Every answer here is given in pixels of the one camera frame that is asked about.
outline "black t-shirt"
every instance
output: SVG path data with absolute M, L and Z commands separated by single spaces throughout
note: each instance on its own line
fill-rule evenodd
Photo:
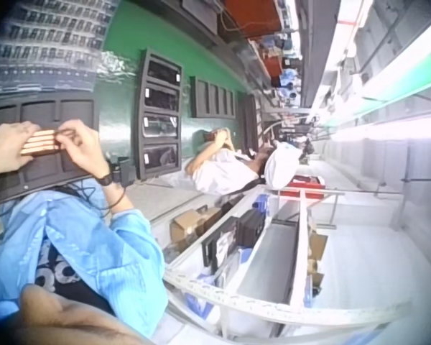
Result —
M 35 284 L 69 300 L 89 304 L 115 315 L 108 301 L 81 280 L 46 236 L 40 249 Z

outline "black watch strap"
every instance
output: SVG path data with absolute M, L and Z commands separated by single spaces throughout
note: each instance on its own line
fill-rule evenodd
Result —
M 96 181 L 103 187 L 110 185 L 113 182 L 112 174 L 105 175 L 103 178 L 96 178 Z

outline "red box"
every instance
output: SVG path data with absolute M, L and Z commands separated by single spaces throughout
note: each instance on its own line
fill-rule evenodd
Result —
M 297 187 L 297 188 L 308 188 L 308 189 L 325 189 L 324 179 L 320 176 L 305 176 L 305 175 L 296 175 L 289 182 L 287 187 Z M 292 196 L 294 198 L 300 197 L 300 192 L 292 192 L 292 191 L 282 191 L 281 195 L 283 196 Z M 313 192 L 305 192 L 305 196 L 307 199 L 316 199 L 320 200 L 324 198 L 324 193 L 313 193 Z

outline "light blue long-sleeve shirt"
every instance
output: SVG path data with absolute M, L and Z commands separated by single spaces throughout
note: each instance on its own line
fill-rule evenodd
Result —
M 107 299 L 116 317 L 150 337 L 167 305 L 163 254 L 150 232 L 150 223 L 138 210 L 130 210 L 116 213 L 107 226 L 101 212 L 92 207 L 105 207 L 100 185 L 85 180 L 83 187 L 96 188 L 91 205 L 68 194 L 44 190 L 26 196 L 3 217 L 0 319 L 19 310 L 22 288 L 34 283 L 46 233 L 80 278 Z

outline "person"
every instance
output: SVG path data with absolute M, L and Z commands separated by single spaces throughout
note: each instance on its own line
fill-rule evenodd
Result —
M 226 129 L 195 157 L 183 162 L 183 170 L 161 177 L 172 187 L 226 196 L 258 184 L 281 189 L 293 178 L 301 151 L 288 144 L 263 146 L 253 159 L 238 154 Z
M 32 161 L 20 152 L 39 129 L 0 126 L 0 174 Z M 0 206 L 0 324 L 23 344 L 148 344 L 167 306 L 162 250 L 111 182 L 98 132 L 80 120 L 60 129 L 75 133 L 56 140 L 94 179 L 75 184 L 78 194 L 42 190 Z M 101 218 L 106 203 L 110 226 Z

